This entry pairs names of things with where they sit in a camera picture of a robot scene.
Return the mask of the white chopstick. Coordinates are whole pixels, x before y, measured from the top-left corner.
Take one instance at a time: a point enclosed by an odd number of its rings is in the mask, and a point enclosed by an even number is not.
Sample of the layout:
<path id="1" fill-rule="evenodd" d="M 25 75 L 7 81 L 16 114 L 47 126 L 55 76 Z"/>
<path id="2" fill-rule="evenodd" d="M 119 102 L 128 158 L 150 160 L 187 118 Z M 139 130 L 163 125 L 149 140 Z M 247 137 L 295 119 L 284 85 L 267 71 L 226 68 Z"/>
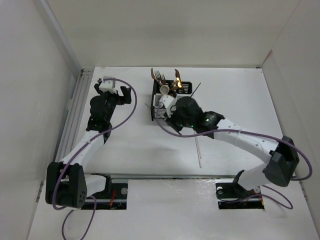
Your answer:
<path id="1" fill-rule="evenodd" d="M 196 151 L 197 151 L 197 157 L 198 157 L 198 164 L 199 168 L 202 169 L 202 156 L 201 156 L 201 151 L 200 151 L 200 146 L 199 146 L 199 141 L 198 137 L 194 137 L 195 139 L 195 145 L 196 145 Z"/>

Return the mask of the silver fork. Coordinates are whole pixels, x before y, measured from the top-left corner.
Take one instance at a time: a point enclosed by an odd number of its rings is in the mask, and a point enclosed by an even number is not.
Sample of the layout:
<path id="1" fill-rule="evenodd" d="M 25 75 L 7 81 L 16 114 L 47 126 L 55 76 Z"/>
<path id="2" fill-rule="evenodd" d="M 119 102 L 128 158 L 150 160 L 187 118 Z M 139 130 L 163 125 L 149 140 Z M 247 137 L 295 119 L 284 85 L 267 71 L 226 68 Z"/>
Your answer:
<path id="1" fill-rule="evenodd" d="M 155 76 L 155 79 L 161 83 L 162 82 L 162 76 L 160 74 L 160 72 L 158 70 L 154 71 L 154 76 Z"/>

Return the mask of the copper knife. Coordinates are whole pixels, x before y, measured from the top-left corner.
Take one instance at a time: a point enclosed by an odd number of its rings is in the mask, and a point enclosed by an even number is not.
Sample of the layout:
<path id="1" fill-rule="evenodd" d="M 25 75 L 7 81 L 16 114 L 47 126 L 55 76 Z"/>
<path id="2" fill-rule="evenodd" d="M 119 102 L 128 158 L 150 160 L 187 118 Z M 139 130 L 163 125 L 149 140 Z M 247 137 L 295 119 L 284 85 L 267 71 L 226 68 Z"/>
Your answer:
<path id="1" fill-rule="evenodd" d="M 174 69 L 175 71 L 175 78 L 176 78 L 176 84 L 178 86 L 181 86 L 181 76 L 180 76 L 180 72 L 177 69 Z"/>

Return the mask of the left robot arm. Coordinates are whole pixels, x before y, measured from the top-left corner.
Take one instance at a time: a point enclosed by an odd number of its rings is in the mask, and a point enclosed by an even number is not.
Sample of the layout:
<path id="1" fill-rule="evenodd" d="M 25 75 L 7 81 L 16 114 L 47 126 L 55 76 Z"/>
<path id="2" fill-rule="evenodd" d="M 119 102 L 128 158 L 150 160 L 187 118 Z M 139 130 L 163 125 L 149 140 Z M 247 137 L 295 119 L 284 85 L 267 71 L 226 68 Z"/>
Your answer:
<path id="1" fill-rule="evenodd" d="M 82 139 L 67 156 L 47 167 L 45 201 L 55 210 L 80 209 L 87 198 L 97 194 L 104 199 L 112 192 L 109 175 L 87 174 L 85 168 L 115 129 L 111 118 L 116 107 L 129 105 L 132 98 L 137 98 L 137 93 L 130 85 L 121 86 L 122 95 L 117 90 L 94 87 L 98 94 L 90 100 L 90 117 Z"/>

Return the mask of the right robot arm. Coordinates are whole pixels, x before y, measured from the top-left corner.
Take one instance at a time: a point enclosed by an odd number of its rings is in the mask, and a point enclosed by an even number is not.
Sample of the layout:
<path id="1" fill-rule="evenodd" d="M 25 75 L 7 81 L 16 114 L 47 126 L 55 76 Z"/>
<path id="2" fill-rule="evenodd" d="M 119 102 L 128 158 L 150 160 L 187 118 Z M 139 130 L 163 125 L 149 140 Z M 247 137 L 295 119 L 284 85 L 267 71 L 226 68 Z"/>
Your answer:
<path id="1" fill-rule="evenodd" d="M 243 197 L 250 190 L 264 184 L 287 187 L 299 163 L 294 141 L 249 133 L 239 125 L 214 111 L 203 111 L 190 96 L 176 99 L 165 95 L 160 99 L 165 109 L 165 122 L 179 133 L 190 128 L 197 134 L 238 147 L 262 161 L 250 170 L 241 170 L 232 183 L 232 193 Z"/>

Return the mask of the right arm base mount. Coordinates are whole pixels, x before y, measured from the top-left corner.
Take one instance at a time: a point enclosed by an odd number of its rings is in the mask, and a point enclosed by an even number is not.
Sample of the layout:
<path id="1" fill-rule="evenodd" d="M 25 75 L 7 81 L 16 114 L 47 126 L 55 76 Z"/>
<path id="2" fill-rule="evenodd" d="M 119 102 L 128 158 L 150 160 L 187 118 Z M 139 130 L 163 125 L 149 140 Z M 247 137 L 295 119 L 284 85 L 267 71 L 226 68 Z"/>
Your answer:
<path id="1" fill-rule="evenodd" d="M 220 210 L 264 210 L 264 202 L 259 186 L 246 190 L 232 182 L 217 182 L 216 198 Z"/>

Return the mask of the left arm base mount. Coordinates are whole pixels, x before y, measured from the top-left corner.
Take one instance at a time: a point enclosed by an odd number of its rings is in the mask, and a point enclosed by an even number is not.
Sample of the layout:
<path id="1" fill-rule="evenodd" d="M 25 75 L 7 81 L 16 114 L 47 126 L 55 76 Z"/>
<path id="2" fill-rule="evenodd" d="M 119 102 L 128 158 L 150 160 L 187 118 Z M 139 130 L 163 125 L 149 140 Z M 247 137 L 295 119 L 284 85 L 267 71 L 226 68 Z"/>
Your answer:
<path id="1" fill-rule="evenodd" d="M 96 210 L 126 210 L 129 181 L 122 178 L 112 179 L 110 175 L 105 174 L 98 175 L 105 179 L 105 187 L 92 194 L 97 201 Z"/>

